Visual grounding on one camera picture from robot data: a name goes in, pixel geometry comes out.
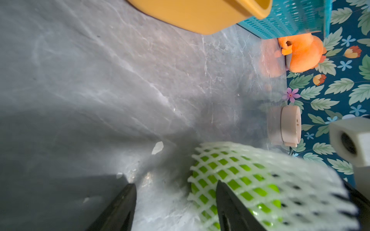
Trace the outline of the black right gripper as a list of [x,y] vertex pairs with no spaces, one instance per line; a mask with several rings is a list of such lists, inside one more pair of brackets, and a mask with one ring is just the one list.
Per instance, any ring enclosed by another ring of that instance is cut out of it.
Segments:
[[357,218],[359,222],[370,222],[370,201],[348,182],[343,181],[348,190],[351,202],[358,207]]

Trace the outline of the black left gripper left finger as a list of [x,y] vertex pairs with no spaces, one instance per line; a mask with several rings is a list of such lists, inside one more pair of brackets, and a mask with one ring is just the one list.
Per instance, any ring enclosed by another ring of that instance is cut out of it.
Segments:
[[136,201],[136,185],[129,183],[87,228],[87,231],[131,231]]

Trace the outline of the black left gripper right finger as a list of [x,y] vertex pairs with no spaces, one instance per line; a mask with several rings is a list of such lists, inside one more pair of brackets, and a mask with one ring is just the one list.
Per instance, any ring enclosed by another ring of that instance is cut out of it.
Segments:
[[218,181],[216,206],[221,231],[266,231],[228,185]]

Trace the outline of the light green custard apple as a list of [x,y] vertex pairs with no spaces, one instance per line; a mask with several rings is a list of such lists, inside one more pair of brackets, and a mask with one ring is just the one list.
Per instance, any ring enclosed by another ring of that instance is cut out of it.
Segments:
[[271,215],[273,210],[281,209],[281,201],[268,199],[279,193],[278,186],[267,183],[271,176],[266,164],[251,157],[235,153],[212,153],[194,156],[189,200],[194,204],[199,219],[207,231],[219,231],[220,223],[216,206],[216,187],[218,181],[228,185],[238,199],[259,220],[262,215]]

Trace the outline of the white foam net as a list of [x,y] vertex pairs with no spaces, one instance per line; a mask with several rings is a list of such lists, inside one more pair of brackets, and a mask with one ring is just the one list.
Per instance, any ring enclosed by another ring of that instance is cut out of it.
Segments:
[[202,143],[192,158],[188,199],[206,231],[221,229],[218,182],[269,231],[360,229],[343,180],[325,165],[233,142]]

